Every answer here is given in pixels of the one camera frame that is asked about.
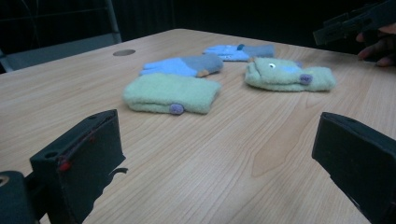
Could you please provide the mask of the light metal stand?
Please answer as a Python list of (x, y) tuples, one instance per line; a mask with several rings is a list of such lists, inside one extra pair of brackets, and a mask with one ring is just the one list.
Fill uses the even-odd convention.
[(42, 18), (76, 14), (76, 13), (90, 13), (90, 12), (104, 11), (106, 13), (106, 18), (108, 19), (108, 25), (110, 29), (108, 33), (103, 35), (96, 35), (92, 37), (82, 38), (80, 40), (73, 40), (71, 42), (65, 42), (48, 47), (29, 49), (26, 51), (16, 52), (11, 54), (5, 54), (0, 49), (0, 67), (2, 67), (5, 70), (5, 72), (8, 73), (38, 64), (60, 60), (66, 57), (78, 55), (80, 53), (92, 51), (95, 49), (100, 49), (111, 45), (119, 44), (121, 42), (120, 29), (117, 23), (113, 1), (112, 0), (103, 0), (103, 1), (104, 1), (104, 5), (102, 7), (81, 9), (81, 10), (75, 10), (69, 12), (59, 12), (54, 14), (44, 14), (42, 15)]

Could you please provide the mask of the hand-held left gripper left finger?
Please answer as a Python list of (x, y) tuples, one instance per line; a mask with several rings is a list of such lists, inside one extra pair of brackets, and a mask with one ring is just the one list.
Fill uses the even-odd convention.
[(120, 142), (118, 111), (85, 118), (37, 152), (30, 163), (45, 185), (51, 224), (81, 224), (118, 173), (127, 170)]

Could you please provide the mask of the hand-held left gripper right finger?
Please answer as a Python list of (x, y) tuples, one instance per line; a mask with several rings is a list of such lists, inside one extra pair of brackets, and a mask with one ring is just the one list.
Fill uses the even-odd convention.
[(312, 158), (371, 224), (396, 224), (396, 140), (324, 112)]

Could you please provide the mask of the green fuzzy glove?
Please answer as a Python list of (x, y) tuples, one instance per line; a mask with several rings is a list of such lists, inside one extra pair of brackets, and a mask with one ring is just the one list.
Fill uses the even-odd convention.
[(128, 84), (122, 99), (133, 111), (207, 114), (221, 85), (217, 81), (179, 75), (143, 75)]
[(336, 85), (327, 67), (306, 67), (295, 61), (255, 58), (247, 64), (245, 82), (268, 91), (330, 91)]

